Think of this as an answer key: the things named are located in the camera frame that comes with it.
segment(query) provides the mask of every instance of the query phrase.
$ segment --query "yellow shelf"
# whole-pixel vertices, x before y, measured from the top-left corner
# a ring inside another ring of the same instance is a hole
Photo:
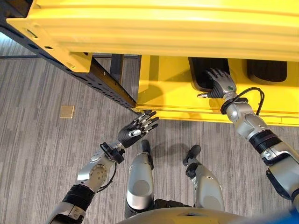
[[[299,126],[299,63],[287,63],[287,79],[273,85],[256,84],[246,76],[242,59],[229,59],[229,68],[237,92],[260,87],[265,101],[260,116],[269,125]],[[230,122],[220,113],[222,99],[197,98],[201,93],[192,85],[187,57],[142,56],[136,111],[157,110],[162,119]],[[246,96],[256,111],[259,92]]]
[[[34,0],[7,22],[88,72],[94,52],[299,61],[298,9],[298,0]]]

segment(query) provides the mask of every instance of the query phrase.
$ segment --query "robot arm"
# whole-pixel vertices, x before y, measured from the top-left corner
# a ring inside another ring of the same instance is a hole
[[[211,92],[200,94],[199,97],[225,100],[221,113],[227,114],[236,131],[252,144],[264,163],[269,166],[266,175],[275,190],[282,197],[291,200],[299,211],[299,154],[274,134],[258,116],[263,103],[263,92],[253,87],[238,96],[236,85],[228,73],[219,69],[208,69],[206,75],[211,78],[214,87]],[[261,104],[256,114],[248,100],[240,98],[250,90],[261,93]]]
[[[47,224],[80,224],[94,195],[104,190],[111,182],[116,172],[116,164],[124,158],[125,148],[130,147],[145,136],[158,124],[158,117],[151,119],[156,112],[146,111],[130,124],[123,127],[117,141],[102,143],[100,150],[95,152],[89,162],[79,171],[77,181],[46,221]],[[107,172],[115,166],[111,180],[102,186],[107,178]]]

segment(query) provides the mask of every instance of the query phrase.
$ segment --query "black cable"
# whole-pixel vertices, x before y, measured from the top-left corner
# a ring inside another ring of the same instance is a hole
[[[113,175],[112,175],[111,179],[109,180],[109,182],[106,185],[100,187],[99,190],[97,191],[97,193],[105,190],[112,183],[112,180],[113,180],[113,178],[115,176],[115,173],[116,173],[116,165],[117,165],[117,163],[114,164],[114,172],[113,172]]]
[[[260,89],[260,88],[257,88],[257,87],[251,87],[251,88],[248,88],[248,89],[246,89],[246,90],[244,90],[243,92],[241,92],[231,103],[234,103],[235,101],[237,101],[239,98],[240,98],[240,96],[242,96],[242,95],[244,95],[245,93],[247,93],[247,92],[250,92],[250,91],[252,91],[252,90],[257,90],[257,91],[259,91],[260,92],[260,98],[261,98],[261,100],[260,100],[260,103],[259,103],[259,106],[258,106],[258,109],[257,109],[257,111],[256,111],[256,115],[259,115],[260,114],[260,111],[261,111],[261,109],[262,109],[262,106],[263,106],[263,101],[264,101],[264,99],[265,99],[265,94],[264,94],[264,92]]]

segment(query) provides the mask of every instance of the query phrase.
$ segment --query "small square tile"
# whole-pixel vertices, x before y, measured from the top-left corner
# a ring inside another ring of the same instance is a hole
[[[72,119],[75,106],[62,105],[60,108],[60,118]]]

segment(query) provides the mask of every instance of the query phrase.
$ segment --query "robot leg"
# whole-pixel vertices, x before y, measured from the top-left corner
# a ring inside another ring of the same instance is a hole
[[[224,210],[221,186],[218,180],[196,159],[200,150],[199,145],[193,146],[183,161],[183,164],[187,166],[186,175],[194,184],[195,207]]]
[[[153,168],[149,142],[143,140],[142,152],[134,158],[130,166],[126,218],[148,211],[154,206]]]

